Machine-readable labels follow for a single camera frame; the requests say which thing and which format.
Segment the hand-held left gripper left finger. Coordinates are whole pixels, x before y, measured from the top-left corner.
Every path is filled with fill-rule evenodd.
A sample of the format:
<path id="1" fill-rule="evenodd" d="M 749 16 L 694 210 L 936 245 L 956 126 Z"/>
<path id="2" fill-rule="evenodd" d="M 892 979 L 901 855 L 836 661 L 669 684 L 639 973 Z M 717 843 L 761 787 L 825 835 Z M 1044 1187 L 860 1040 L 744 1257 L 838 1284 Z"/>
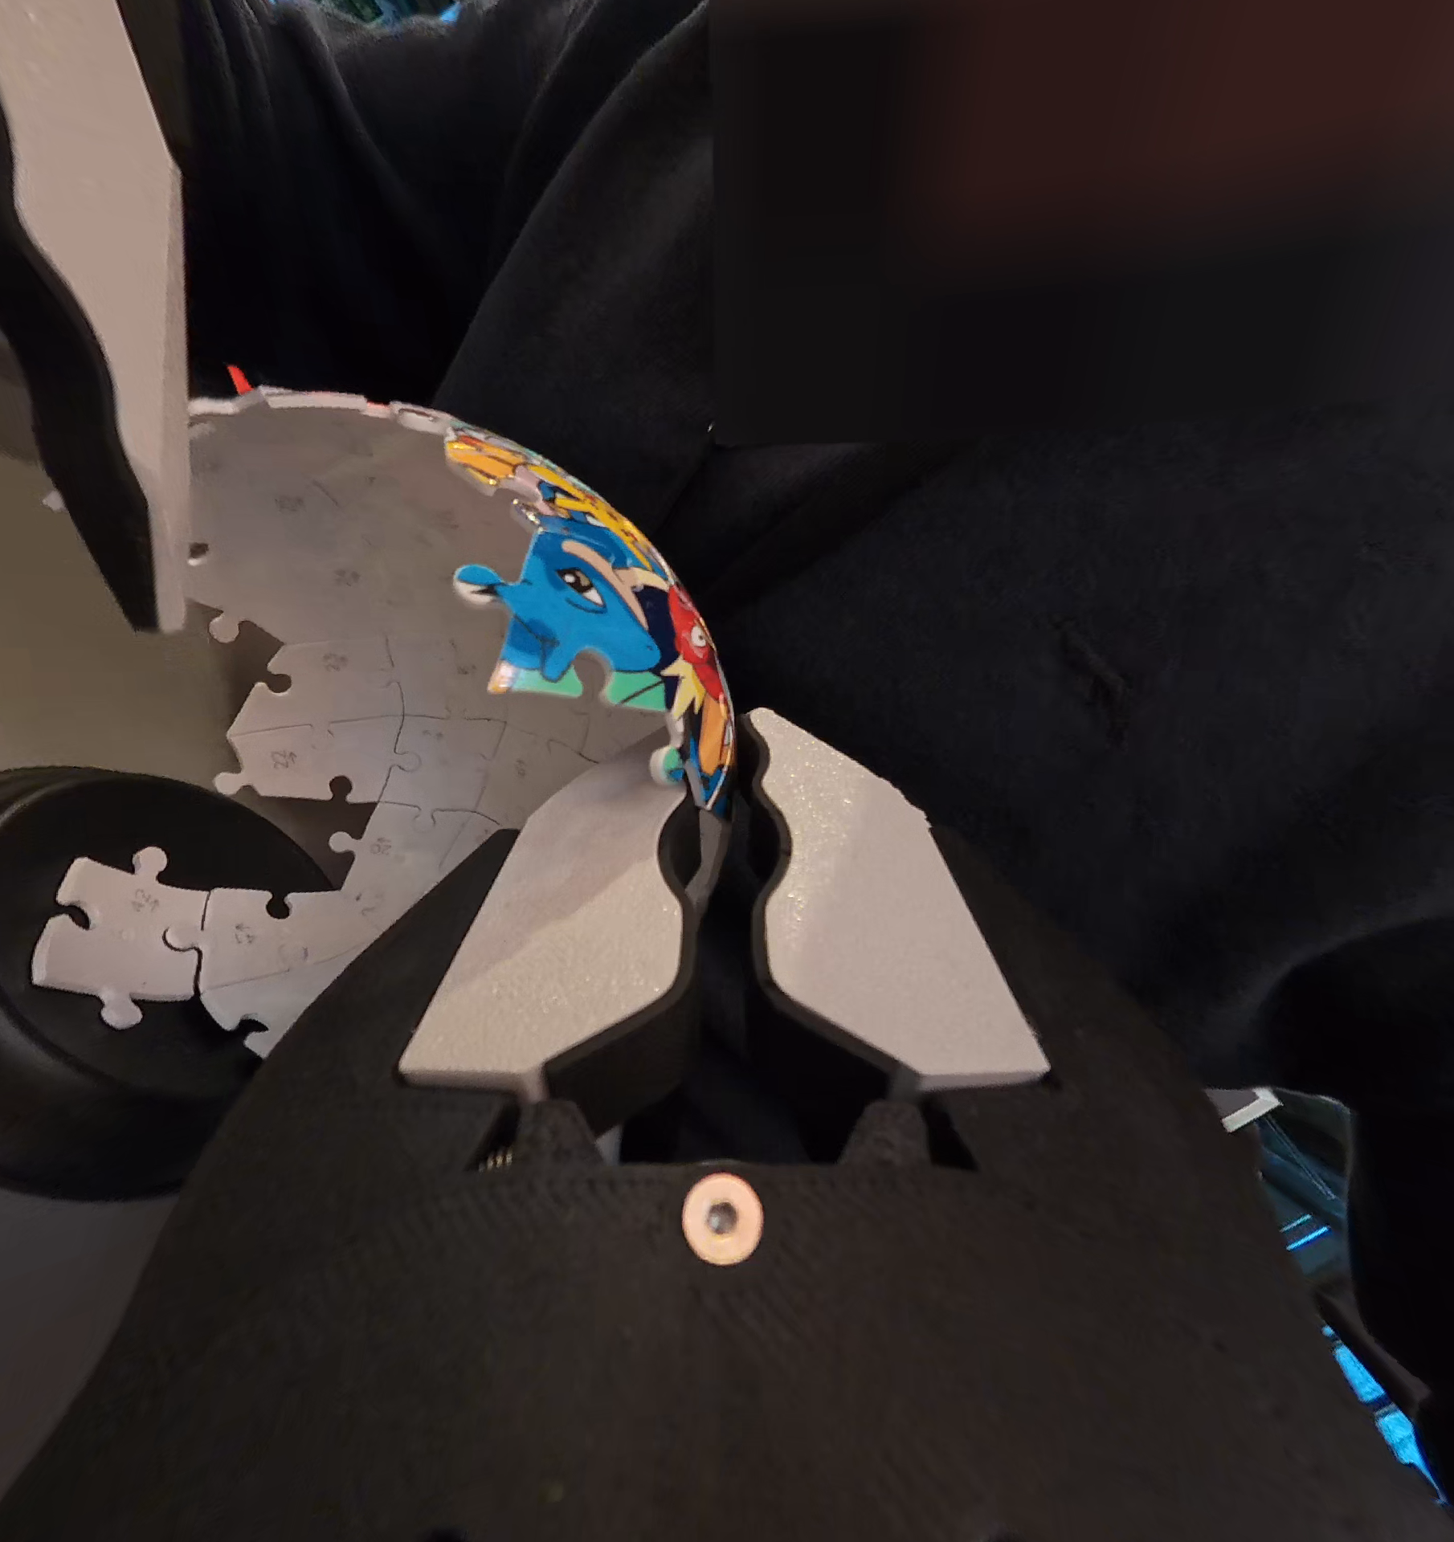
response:
<path id="1" fill-rule="evenodd" d="M 728 835 L 646 757 L 590 764 L 528 815 L 398 1075 L 569 1100 L 595 1133 L 665 1100 L 699 1047 L 699 927 Z"/>

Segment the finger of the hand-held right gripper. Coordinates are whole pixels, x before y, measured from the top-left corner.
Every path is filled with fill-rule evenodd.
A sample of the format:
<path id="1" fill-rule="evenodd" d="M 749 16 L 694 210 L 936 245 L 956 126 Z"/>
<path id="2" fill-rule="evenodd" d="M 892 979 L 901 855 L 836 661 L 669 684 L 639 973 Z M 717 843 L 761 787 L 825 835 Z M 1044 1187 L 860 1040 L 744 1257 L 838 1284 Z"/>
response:
<path id="1" fill-rule="evenodd" d="M 0 0 L 0 452 L 137 633 L 187 613 L 183 144 L 173 5 Z"/>

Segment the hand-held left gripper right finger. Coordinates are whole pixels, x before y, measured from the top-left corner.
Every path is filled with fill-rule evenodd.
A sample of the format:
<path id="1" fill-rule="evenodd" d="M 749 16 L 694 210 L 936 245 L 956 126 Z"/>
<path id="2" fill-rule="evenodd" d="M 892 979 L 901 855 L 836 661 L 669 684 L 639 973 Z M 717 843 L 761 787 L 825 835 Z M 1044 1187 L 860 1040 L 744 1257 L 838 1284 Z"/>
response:
<path id="1" fill-rule="evenodd" d="M 740 721 L 775 835 L 756 898 L 756 970 L 775 1009 L 876 1068 L 892 1099 L 1047 1075 L 932 820 L 775 709 Z"/>

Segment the colourful puzzle ball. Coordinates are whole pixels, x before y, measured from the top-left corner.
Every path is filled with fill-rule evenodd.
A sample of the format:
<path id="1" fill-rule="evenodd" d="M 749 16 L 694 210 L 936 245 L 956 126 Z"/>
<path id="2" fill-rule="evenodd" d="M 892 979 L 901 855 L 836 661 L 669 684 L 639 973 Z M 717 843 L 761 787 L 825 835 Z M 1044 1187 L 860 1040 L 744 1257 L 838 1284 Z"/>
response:
<path id="1" fill-rule="evenodd" d="M 279 641 L 218 792 L 369 806 L 336 889 L 75 855 L 30 976 L 112 1032 L 199 1002 L 269 1045 L 493 832 L 632 745 L 721 820 L 737 709 L 665 553 L 543 452 L 426 407 L 249 390 L 191 412 L 187 600 Z"/>

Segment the black ball stand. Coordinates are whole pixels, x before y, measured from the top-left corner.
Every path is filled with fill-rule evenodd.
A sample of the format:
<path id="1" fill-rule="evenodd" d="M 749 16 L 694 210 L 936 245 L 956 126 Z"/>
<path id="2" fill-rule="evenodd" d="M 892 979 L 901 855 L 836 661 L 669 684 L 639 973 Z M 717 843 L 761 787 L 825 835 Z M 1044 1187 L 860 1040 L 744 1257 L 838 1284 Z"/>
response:
<path id="1" fill-rule="evenodd" d="M 167 853 L 170 887 L 332 880 L 267 815 L 191 782 L 25 764 L 0 767 L 0 1183 L 62 1203 L 173 1193 L 261 1061 L 199 1002 L 147 1002 L 114 1032 L 99 997 L 37 990 L 34 945 L 75 855 L 130 869 Z"/>

